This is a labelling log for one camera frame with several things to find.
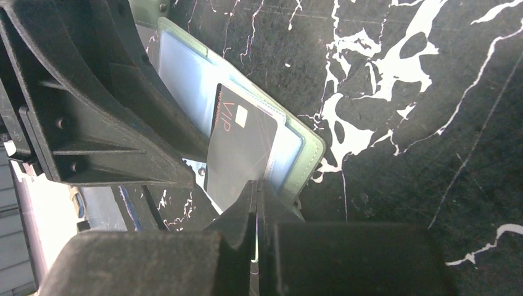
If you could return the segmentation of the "mint green snap card holder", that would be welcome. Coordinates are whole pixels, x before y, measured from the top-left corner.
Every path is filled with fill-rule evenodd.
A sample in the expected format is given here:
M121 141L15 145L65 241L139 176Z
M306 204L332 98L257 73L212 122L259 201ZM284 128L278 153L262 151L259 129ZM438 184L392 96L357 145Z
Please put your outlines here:
M325 142L237 68L169 20L167 1L131 1L135 24L156 32L152 60L190 121L209 139L203 162L187 160L220 209L247 181L262 179L293 204L322 159Z

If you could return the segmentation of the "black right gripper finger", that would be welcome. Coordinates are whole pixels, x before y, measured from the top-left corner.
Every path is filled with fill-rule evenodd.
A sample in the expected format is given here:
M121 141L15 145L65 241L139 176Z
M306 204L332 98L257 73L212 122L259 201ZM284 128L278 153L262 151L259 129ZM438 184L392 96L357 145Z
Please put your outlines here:
M429 232L390 222L305 222L257 183L260 295L456 295Z
M1 129L12 160L74 186L191 188L185 158L112 94L89 2L1 2Z
M111 92L182 158L203 161L208 139L191 123L160 79L137 26L155 30L169 1L90 1L94 29L107 63Z
M59 253L40 295L248 295L257 181L201 231L85 231Z

